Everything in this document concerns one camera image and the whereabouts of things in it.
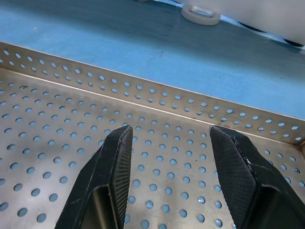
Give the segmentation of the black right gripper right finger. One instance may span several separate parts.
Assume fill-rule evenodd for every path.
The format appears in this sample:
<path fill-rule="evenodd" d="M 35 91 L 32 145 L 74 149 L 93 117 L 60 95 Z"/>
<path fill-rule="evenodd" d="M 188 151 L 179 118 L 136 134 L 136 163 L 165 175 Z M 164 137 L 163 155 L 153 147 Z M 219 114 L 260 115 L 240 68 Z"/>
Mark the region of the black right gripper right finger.
<path fill-rule="evenodd" d="M 251 140 L 209 130 L 219 183 L 237 229 L 305 229 L 305 204 Z"/>

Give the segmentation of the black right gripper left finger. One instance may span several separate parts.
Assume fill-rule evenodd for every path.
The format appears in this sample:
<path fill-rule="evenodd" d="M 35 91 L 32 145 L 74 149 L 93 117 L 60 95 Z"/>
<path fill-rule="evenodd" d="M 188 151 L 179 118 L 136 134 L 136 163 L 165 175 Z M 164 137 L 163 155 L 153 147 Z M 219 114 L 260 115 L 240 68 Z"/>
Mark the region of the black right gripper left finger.
<path fill-rule="evenodd" d="M 133 128 L 113 130 L 81 169 L 55 229 L 123 229 Z"/>

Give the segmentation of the perforated metal tray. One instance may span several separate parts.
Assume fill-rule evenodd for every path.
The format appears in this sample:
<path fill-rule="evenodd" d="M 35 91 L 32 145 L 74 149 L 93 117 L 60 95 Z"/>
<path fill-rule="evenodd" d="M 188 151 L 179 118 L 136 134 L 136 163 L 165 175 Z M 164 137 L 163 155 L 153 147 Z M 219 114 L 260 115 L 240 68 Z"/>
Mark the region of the perforated metal tray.
<path fill-rule="evenodd" d="M 0 229 L 54 229 L 80 170 L 125 125 L 124 229 L 236 229 L 212 125 L 248 136 L 305 202 L 305 120 L 0 42 Z"/>

